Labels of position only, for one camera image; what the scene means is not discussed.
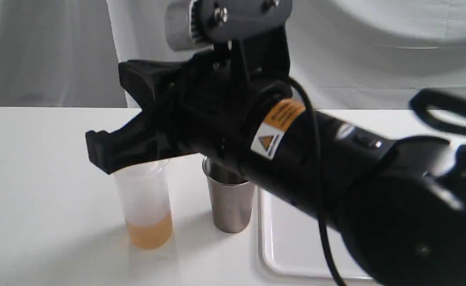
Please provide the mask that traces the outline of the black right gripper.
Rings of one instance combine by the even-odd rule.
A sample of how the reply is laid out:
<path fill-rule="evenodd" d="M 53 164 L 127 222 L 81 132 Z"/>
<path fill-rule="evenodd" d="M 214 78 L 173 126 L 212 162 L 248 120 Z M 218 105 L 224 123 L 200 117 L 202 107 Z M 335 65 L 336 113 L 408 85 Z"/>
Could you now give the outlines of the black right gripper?
<path fill-rule="evenodd" d="M 226 167 L 296 167 L 297 102 L 286 31 L 276 28 L 192 60 L 126 60 L 121 87 L 144 112 L 114 132 L 85 134 L 89 161 L 106 174 L 201 153 Z"/>

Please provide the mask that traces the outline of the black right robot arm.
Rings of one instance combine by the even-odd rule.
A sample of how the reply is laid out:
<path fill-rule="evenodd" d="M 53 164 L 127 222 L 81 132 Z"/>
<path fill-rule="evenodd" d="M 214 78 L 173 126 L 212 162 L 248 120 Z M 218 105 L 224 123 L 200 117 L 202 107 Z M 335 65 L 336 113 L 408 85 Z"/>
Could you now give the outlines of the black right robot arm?
<path fill-rule="evenodd" d="M 448 140 L 384 138 L 313 110 L 288 75 L 284 27 L 211 41 L 183 63 L 119 63 L 142 111 L 115 132 L 86 133 L 91 163 L 112 174 L 200 153 L 317 219 L 337 284 L 327 226 L 384 286 L 466 286 L 466 144 L 438 174 Z M 466 137 L 429 107 L 466 118 L 466 100 L 423 89 L 410 101 L 429 127 Z"/>

